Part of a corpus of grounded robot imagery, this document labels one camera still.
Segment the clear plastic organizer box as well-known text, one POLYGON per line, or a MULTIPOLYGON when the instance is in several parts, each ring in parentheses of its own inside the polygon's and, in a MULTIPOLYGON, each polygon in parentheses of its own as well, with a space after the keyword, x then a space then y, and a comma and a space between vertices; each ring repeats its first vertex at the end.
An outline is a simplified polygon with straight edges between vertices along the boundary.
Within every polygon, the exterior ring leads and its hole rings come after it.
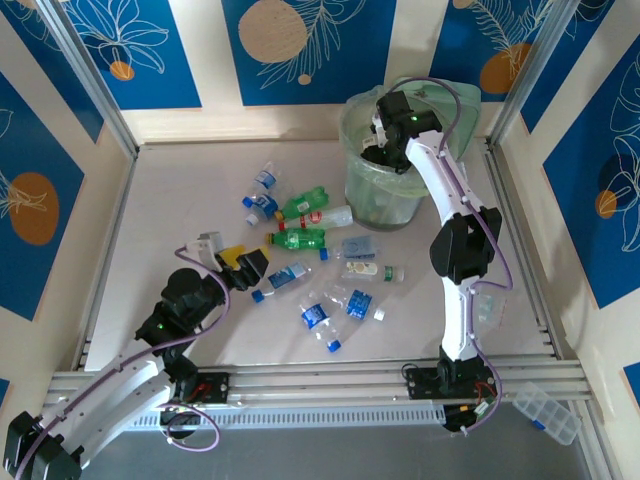
POLYGON ((569 446, 582 427, 581 419, 534 383, 525 383, 513 406, 557 443, 569 446))

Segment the clear bottle blue red label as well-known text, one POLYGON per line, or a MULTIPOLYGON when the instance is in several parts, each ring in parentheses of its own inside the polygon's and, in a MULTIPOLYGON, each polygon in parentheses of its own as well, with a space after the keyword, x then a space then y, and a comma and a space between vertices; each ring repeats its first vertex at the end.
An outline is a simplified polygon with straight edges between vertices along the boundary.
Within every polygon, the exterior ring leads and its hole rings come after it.
POLYGON ((299 308, 300 317, 314 339, 328 352, 337 352, 342 346, 340 334, 326 302, 319 296, 305 296, 299 308))

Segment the clear plastic packet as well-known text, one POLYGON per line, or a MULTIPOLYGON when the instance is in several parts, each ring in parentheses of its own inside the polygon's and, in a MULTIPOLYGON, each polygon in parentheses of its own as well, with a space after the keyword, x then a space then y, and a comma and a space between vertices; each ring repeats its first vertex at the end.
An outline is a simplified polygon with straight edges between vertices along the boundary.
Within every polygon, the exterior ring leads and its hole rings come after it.
POLYGON ((480 294, 475 299, 475 311, 478 321, 486 328, 499 328, 506 310, 503 296, 480 294))

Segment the light green zip pouch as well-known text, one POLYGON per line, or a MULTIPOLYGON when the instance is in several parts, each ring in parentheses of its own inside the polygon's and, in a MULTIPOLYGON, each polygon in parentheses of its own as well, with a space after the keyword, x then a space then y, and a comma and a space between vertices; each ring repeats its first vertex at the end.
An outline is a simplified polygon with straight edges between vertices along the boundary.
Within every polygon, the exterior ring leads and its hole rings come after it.
POLYGON ((458 122, 447 140, 452 156, 458 161, 465 153, 469 142, 474 136, 481 113, 481 91, 471 84, 443 80, 456 91, 460 103, 451 92, 438 83, 426 80, 414 80, 405 83, 397 90, 403 91, 411 109, 419 114, 432 111, 447 130, 460 112, 458 122))

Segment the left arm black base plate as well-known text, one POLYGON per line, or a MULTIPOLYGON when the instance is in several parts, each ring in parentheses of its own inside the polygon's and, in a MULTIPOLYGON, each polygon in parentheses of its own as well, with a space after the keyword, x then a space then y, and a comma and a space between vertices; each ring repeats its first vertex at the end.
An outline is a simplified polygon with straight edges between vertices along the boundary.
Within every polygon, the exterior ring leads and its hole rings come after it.
POLYGON ((226 372, 198 373, 195 386, 186 397, 192 404, 223 405, 229 395, 229 374, 226 372))

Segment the blue label bottle white cap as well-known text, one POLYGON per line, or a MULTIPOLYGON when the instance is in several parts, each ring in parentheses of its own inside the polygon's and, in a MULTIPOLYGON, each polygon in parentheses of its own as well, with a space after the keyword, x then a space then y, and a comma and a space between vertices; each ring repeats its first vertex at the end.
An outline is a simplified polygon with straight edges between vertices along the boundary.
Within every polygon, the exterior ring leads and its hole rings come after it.
POLYGON ((348 317, 359 321, 385 319, 386 311, 378 305, 376 298, 353 284, 328 282, 324 295, 348 317))
POLYGON ((275 212, 284 206, 288 199, 286 190, 254 190, 242 199, 242 204, 249 209, 245 220, 250 226, 255 226, 262 221, 269 221, 275 216, 275 212))

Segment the mesh waste bin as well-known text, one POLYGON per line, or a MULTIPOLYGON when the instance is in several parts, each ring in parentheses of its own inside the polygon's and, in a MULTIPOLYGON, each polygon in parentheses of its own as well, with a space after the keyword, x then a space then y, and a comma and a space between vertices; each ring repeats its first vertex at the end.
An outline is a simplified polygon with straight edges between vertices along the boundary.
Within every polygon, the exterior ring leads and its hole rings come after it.
POLYGON ((403 228, 412 221, 425 197, 393 195, 370 183, 358 181, 354 174, 348 172, 346 159, 345 198, 352 208, 354 218, 361 225, 374 230, 403 228))

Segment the clear bottle cream green label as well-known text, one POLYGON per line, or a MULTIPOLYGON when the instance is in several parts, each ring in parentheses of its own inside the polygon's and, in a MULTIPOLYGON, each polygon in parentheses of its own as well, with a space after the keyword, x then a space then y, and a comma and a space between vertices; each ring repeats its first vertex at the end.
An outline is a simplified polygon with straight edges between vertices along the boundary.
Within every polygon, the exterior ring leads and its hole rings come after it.
POLYGON ((401 266, 352 260, 344 263, 340 278, 360 282, 401 283, 405 279, 405 270, 401 266))

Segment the aluminium frame post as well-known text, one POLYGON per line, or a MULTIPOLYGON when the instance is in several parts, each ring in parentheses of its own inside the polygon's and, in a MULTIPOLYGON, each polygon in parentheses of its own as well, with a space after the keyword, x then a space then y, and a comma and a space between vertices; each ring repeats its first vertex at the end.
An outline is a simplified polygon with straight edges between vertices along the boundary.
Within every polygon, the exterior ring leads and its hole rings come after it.
POLYGON ((66 60, 125 155, 135 162, 139 146, 99 69, 58 0, 34 0, 66 60))
POLYGON ((531 45, 496 123, 487 138, 490 150, 502 146, 513 126, 527 134, 538 129, 589 38, 579 8, 581 0, 551 0, 551 11, 531 45))

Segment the aluminium side rail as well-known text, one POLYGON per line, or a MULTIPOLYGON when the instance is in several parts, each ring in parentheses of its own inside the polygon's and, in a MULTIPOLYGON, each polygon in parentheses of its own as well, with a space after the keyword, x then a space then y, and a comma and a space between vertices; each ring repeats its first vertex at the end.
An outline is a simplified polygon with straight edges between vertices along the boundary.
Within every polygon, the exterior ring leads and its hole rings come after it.
POLYGON ((100 306, 104 296, 106 283, 109 275, 111 262, 113 259, 119 230, 126 209, 131 184, 135 175, 136 164, 139 159, 139 151, 135 153, 130 166, 126 170, 123 184, 116 197, 114 211, 110 218, 110 223, 106 231, 104 242, 101 246, 98 270, 94 275, 87 301, 82 312, 79 324, 78 337, 76 339, 75 350, 70 362, 71 370, 83 369, 83 359, 87 356, 85 349, 90 345, 93 331, 98 319, 100 306))
POLYGON ((534 271, 531 256, 527 249, 523 221, 519 215, 517 195, 510 174, 507 172, 505 160, 485 145, 483 157, 496 199, 503 212, 509 237, 514 248, 517 270, 521 276, 522 289, 526 292, 531 304, 536 325, 542 336, 544 345, 549 346, 557 360, 564 360, 562 346, 556 339, 555 326, 550 318, 549 308, 534 271))

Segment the clear water bottle blue cap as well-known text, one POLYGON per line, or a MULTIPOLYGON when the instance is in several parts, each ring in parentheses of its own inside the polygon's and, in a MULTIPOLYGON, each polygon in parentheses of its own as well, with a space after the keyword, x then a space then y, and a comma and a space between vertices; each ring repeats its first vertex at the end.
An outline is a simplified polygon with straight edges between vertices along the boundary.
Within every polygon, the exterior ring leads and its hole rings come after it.
POLYGON ((273 195, 284 185, 279 167, 275 162, 267 162, 256 174, 242 199, 242 205, 250 208, 261 194, 273 195))

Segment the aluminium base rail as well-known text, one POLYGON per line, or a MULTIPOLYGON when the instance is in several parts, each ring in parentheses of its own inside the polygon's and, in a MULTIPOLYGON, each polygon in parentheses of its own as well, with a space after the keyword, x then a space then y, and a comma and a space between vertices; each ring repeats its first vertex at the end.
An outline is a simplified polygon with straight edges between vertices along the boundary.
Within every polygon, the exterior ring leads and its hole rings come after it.
MULTIPOLYGON (((229 375, 229 405, 241 406, 369 406, 410 401, 413 388, 402 373, 403 360, 217 366, 205 373, 229 375)), ((577 360, 544 355, 498 356, 491 359, 502 379, 503 399, 511 401, 531 382, 562 401, 593 397, 577 360)))

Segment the green soda bottle yellow cap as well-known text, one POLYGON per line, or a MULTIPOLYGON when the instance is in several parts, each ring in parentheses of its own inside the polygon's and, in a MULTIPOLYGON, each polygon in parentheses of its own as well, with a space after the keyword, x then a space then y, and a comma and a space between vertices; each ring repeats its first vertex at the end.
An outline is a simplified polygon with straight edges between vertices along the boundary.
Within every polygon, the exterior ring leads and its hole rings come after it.
POLYGON ((265 241, 288 250, 320 250, 326 246, 325 231, 321 229, 291 228, 267 233, 265 241))
POLYGON ((319 210, 328 203, 329 195, 325 188, 316 186, 287 200, 274 216, 278 221, 289 220, 319 210))

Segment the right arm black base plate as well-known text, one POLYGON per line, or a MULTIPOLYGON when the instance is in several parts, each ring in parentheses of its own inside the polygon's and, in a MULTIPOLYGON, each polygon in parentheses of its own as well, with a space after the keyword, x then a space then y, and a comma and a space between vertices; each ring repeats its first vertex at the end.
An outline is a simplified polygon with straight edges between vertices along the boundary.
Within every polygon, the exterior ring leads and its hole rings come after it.
POLYGON ((401 375, 411 400, 471 399, 475 402, 497 396, 495 379, 487 367, 473 374, 470 380, 462 380, 452 387, 445 385, 435 367, 406 363, 401 367, 401 375))

